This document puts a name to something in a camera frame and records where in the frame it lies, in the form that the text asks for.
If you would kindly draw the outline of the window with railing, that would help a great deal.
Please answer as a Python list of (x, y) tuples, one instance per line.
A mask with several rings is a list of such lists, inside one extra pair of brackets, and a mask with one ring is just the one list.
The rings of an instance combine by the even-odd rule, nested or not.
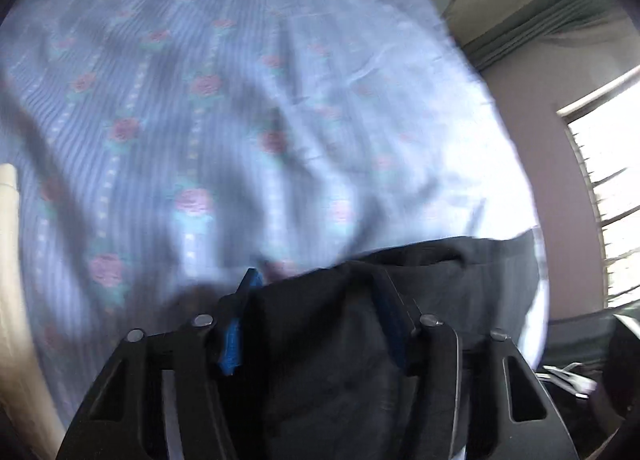
[(585, 178), (602, 247), (604, 305), (639, 300), (639, 69), (558, 110)]

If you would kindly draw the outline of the black dress pants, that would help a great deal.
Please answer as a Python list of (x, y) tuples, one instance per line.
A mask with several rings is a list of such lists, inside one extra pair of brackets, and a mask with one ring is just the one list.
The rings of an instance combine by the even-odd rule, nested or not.
[(424, 314), (464, 348), (519, 338), (539, 288), (536, 240), (454, 237), (383, 249), (222, 298), (236, 365), (220, 382), (240, 459), (390, 459), (409, 421), (411, 329)]

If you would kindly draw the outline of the green curtain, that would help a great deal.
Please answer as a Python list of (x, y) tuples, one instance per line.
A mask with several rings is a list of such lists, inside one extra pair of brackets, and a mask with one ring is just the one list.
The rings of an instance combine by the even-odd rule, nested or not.
[(618, 0), (532, 0), (462, 46), (478, 72), (539, 38), (597, 25), (617, 13)]

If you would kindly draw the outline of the blue floral striped bed sheet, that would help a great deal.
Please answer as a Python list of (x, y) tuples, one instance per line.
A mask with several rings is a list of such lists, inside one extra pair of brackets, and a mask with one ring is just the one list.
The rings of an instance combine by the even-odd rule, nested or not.
[(122, 335), (369, 251), (536, 227), (431, 0), (17, 0), (1, 159), (63, 423)]

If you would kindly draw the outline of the folded cream white garment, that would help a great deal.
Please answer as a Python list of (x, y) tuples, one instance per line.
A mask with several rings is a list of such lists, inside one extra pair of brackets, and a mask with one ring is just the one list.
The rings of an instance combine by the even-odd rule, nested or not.
[(64, 428), (41, 372), (20, 265), (20, 192), (13, 165), (1, 166), (1, 408), (27, 450), (53, 459)]

